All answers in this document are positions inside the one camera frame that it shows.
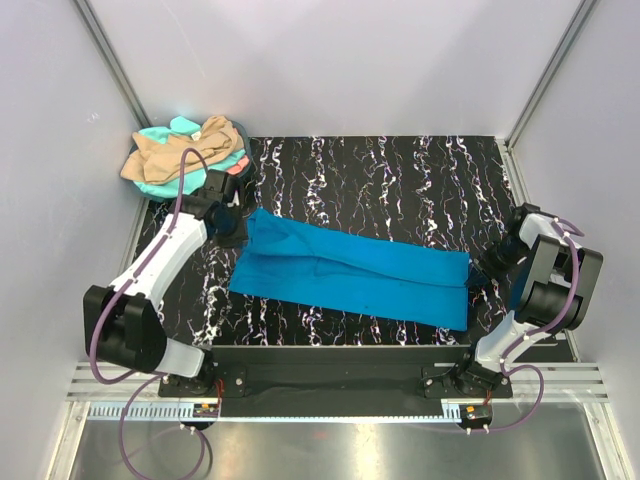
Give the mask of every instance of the blue cloth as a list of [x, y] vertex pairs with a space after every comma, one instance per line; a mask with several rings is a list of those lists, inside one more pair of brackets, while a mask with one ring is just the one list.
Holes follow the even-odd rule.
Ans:
[[[233, 167], [236, 163], [238, 163], [240, 159], [245, 155], [246, 152], [244, 151], [244, 149], [238, 150], [237, 152], [233, 152], [232, 154], [230, 154], [221, 162], [209, 165], [209, 168], [207, 168], [207, 170], [226, 171]], [[205, 178], [206, 175], [204, 174], [203, 168], [194, 170], [193, 172], [185, 173], [183, 193], [185, 195], [192, 194], [194, 191], [204, 185]], [[180, 178], [174, 178], [170, 182], [167, 182], [163, 185], [149, 185], [143, 182], [133, 183], [135, 183], [140, 191], [147, 197], [151, 198], [152, 200], [163, 201], [168, 198], [176, 198], [178, 196]]]
[[375, 240], [275, 217], [248, 219], [230, 290], [464, 331], [469, 254]]

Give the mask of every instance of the black marble surface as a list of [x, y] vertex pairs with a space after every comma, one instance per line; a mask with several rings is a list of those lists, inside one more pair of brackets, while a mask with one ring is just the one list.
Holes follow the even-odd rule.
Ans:
[[[252, 139], [255, 202], [276, 215], [372, 238], [465, 250], [497, 239], [513, 206], [493, 137]], [[144, 249], [168, 204], [151, 202]], [[195, 345], [469, 343], [505, 313], [509, 283], [472, 291], [466, 332], [346, 314], [228, 291], [240, 250], [207, 244], [162, 306], [167, 334]]]

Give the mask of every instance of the black base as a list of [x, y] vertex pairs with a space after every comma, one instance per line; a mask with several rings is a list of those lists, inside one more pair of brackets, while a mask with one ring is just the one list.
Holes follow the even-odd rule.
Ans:
[[223, 398], [241, 398], [245, 395], [247, 369], [240, 363], [225, 363], [215, 367], [215, 381], [209, 387], [202, 387], [188, 378], [171, 377], [168, 384], [160, 382], [158, 396], [163, 398], [217, 397], [215, 382], [222, 381]]
[[[477, 398], [483, 400], [487, 397], [487, 390], [479, 387], [469, 387], [469, 394], [459, 391], [448, 375], [451, 367], [425, 367], [422, 369], [422, 384], [424, 385], [424, 396], [429, 399], [442, 398]], [[513, 390], [511, 383], [507, 379], [505, 385], [500, 384], [493, 392], [492, 398], [512, 398]]]
[[[525, 362], [571, 361], [565, 341], [534, 346]], [[426, 416], [442, 414], [441, 398], [425, 398], [424, 374], [438, 375], [468, 350], [451, 347], [214, 347], [216, 378], [224, 383], [223, 417]], [[510, 386], [496, 398], [509, 398]], [[193, 397], [161, 385], [162, 397]], [[216, 396], [215, 387], [206, 395]]]

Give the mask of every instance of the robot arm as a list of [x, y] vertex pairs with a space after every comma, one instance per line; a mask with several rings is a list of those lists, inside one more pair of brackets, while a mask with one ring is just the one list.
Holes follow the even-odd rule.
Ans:
[[156, 237], [131, 267], [109, 287], [92, 286], [84, 296], [85, 346], [90, 344], [99, 317], [107, 303], [122, 291], [100, 332], [97, 357], [101, 360], [152, 373], [163, 372], [186, 378], [207, 377], [212, 362], [206, 352], [167, 338], [158, 315], [169, 285], [187, 259], [207, 240], [232, 246], [246, 239], [238, 203], [240, 180], [224, 172], [209, 170], [204, 186], [194, 195], [183, 196], [177, 218], [169, 214]]
[[[584, 319], [603, 258], [574, 242], [579, 262], [577, 289], [564, 317], [546, 328], [562, 312], [573, 282], [569, 245], [552, 226], [557, 221], [538, 207], [524, 204], [507, 222], [505, 236], [473, 261], [469, 285], [501, 280], [526, 260], [512, 289], [508, 314], [452, 369], [450, 378], [458, 392], [477, 396], [497, 389], [504, 380], [501, 363], [514, 362], [536, 342], [563, 329], [574, 330]], [[505, 355], [518, 338], [522, 341]]]

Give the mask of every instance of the metal floor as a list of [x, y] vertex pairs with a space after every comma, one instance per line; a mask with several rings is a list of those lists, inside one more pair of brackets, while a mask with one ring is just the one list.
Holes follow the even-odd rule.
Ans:
[[[512, 422], [530, 405], [496, 405], [496, 424]], [[117, 422], [88, 421], [74, 480], [131, 478], [120, 462]], [[129, 452], [147, 444], [166, 422], [128, 422]], [[604, 479], [578, 405], [543, 404], [529, 422], [493, 435], [434, 433], [452, 425], [220, 423], [206, 430], [213, 453], [195, 479], [211, 480], [539, 480]], [[176, 479], [194, 465], [199, 442], [175, 431], [133, 459], [144, 475]]]

